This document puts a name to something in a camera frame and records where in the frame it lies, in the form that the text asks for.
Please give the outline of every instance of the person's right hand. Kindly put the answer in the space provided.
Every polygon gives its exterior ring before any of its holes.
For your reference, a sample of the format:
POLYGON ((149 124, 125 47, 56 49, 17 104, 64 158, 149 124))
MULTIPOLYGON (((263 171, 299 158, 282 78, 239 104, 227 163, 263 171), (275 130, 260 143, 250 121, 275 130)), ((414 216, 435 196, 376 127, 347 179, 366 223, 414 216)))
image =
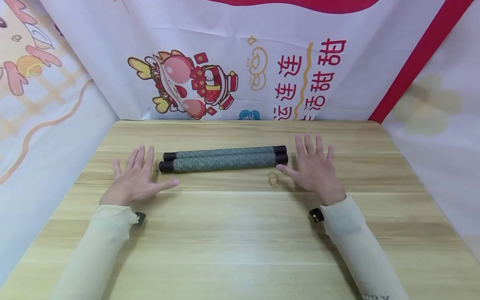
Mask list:
POLYGON ((142 201, 163 190, 179 184, 177 179, 162 183, 151 182, 155 150, 150 146, 145 158, 145 146, 135 149, 128 158, 125 170, 120 168, 118 158, 113 161, 115 181, 100 198, 100 205, 113 204, 129 206, 134 201, 142 201))
POLYGON ((317 145, 314 149, 308 132, 305 134, 305 147, 299 134, 295 136, 295 143, 299 170, 296 171, 284 165, 277 165, 276 168, 307 191, 315 192, 322 205, 334 205, 344 200, 347 195, 336 176, 333 147, 329 146, 328 154, 324 156, 321 136, 316 135, 317 145))

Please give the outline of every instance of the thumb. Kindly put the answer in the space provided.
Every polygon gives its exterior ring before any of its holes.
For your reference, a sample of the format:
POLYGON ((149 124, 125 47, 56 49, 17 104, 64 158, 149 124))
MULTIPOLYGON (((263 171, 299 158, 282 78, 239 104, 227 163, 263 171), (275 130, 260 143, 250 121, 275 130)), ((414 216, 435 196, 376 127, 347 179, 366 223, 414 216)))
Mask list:
POLYGON ((178 179, 168 180, 161 183, 152 183, 152 191, 156 193, 176 187, 180 184, 178 179))
POLYGON ((285 165, 277 165, 276 169, 282 172, 283 174, 287 175, 288 177, 292 178, 293 180, 295 180, 298 174, 297 171, 285 165))

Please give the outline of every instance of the person's left hand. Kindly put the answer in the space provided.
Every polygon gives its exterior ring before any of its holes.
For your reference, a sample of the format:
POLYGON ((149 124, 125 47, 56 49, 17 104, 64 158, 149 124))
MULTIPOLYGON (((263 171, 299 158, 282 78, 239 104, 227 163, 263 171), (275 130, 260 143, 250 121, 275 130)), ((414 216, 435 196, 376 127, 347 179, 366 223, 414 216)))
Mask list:
POLYGON ((128 158, 125 171, 120 168, 118 158, 113 160, 115 182, 100 198, 100 205, 113 204, 129 206, 133 201, 141 201, 156 195, 163 190, 171 189, 179 184, 177 179, 162 183, 151 182, 154 162, 154 148, 150 146, 145 157, 145 146, 135 149, 128 158))

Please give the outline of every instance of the gold wavy line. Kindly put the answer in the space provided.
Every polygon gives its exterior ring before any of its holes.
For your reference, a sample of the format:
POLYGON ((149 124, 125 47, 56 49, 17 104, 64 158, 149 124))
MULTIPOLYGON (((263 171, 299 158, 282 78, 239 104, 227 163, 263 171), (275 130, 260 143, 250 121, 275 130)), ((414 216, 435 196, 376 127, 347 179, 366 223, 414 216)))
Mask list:
POLYGON ((27 155, 27 152, 28 152, 30 139, 32 138, 32 136, 37 131, 39 131, 40 129, 42 129, 44 127, 52 126, 52 125, 61 123, 61 122, 65 121, 66 119, 68 119, 69 117, 71 117, 80 107, 80 104, 82 103, 82 100, 83 100, 83 97, 84 97, 85 89, 87 88, 87 86, 89 86, 92 83, 93 83, 92 79, 89 79, 85 82, 85 84, 82 87, 82 90, 80 91, 80 95, 78 96, 77 103, 75 103, 75 106, 72 108, 72 110, 68 114, 66 114, 65 116, 63 116, 59 119, 53 120, 53 121, 40 123, 40 124, 36 125, 34 128, 32 128, 27 133, 27 135, 25 136, 24 142, 22 144, 22 151, 20 153, 20 156, 18 156, 18 159, 17 159, 17 161, 15 161, 13 166, 11 166, 10 169, 8 169, 7 172, 2 175, 2 177, 0 177, 0 185, 3 184, 18 169, 18 167, 20 166, 22 161, 25 159, 25 156, 27 155))
POLYGON ((300 102, 295 107, 295 117, 293 118, 294 120, 298 119, 299 117, 298 109, 300 105, 302 105, 303 101, 305 100, 304 92, 308 83, 307 75, 308 75, 308 71, 310 71, 310 67, 312 66, 312 48, 313 48, 313 43, 310 43, 307 48, 307 68, 305 69, 305 72, 303 72, 303 86, 300 90, 300 102))

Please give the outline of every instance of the long sleeve shirt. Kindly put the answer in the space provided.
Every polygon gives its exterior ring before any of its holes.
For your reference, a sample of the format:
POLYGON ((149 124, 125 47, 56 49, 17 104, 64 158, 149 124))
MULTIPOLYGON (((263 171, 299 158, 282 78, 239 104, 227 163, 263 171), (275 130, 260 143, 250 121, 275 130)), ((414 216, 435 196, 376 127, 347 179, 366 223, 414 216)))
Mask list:
MULTIPOLYGON (((322 206, 326 233, 345 260, 365 300, 408 300, 398 277, 351 197, 322 206)), ((100 205, 58 281, 51 300, 100 300, 115 258, 129 238, 136 214, 100 205)))

